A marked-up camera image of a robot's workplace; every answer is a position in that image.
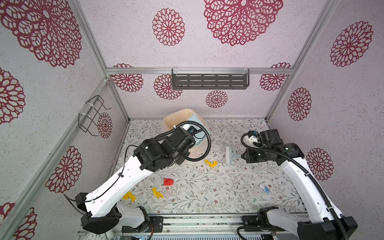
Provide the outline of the light blue white brush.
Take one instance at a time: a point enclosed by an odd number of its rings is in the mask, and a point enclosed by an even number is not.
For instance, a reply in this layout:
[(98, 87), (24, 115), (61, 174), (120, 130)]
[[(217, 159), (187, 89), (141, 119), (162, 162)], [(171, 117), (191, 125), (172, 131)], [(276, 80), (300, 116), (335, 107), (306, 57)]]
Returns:
[(227, 165), (231, 166), (234, 165), (237, 159), (241, 158), (241, 154), (238, 154), (236, 149), (233, 147), (226, 147), (226, 162)]

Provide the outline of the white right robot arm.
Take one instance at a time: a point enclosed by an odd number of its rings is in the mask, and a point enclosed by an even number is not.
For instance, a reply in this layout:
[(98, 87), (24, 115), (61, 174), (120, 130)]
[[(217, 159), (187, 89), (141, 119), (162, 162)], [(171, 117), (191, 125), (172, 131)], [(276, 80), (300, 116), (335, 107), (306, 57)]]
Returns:
[(330, 200), (313, 175), (298, 145), (284, 144), (276, 129), (263, 132), (249, 131), (240, 138), (246, 148), (241, 158), (248, 164), (275, 162), (293, 183), (306, 213), (286, 213), (276, 206), (260, 209), (256, 215), (243, 217), (246, 232), (263, 231), (267, 234), (289, 232), (300, 240), (347, 240), (358, 224), (346, 217)]

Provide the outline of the light blue plastic dustpan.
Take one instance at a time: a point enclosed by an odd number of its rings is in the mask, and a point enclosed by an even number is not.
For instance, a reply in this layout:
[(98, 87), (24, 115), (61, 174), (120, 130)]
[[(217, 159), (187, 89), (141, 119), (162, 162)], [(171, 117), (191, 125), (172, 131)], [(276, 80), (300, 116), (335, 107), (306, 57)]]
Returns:
[(206, 137), (204, 130), (196, 124), (190, 124), (187, 131), (196, 139), (203, 140)]

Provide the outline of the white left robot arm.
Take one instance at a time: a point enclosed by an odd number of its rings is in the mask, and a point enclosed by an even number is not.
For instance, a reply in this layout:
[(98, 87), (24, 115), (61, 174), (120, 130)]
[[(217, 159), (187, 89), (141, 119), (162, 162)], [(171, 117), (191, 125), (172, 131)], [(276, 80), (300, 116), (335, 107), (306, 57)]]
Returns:
[[(201, 157), (190, 158), (189, 150), (197, 145), (197, 134), (207, 139), (206, 151)], [(101, 235), (118, 224), (144, 232), (150, 225), (150, 217), (144, 207), (123, 210), (118, 201), (141, 180), (158, 170), (173, 164), (181, 165), (185, 160), (198, 162), (206, 158), (212, 146), (209, 131), (195, 121), (184, 121), (172, 130), (144, 140), (124, 165), (100, 187), (90, 193), (79, 193), (73, 200), (84, 212), (81, 224), (85, 231)]]

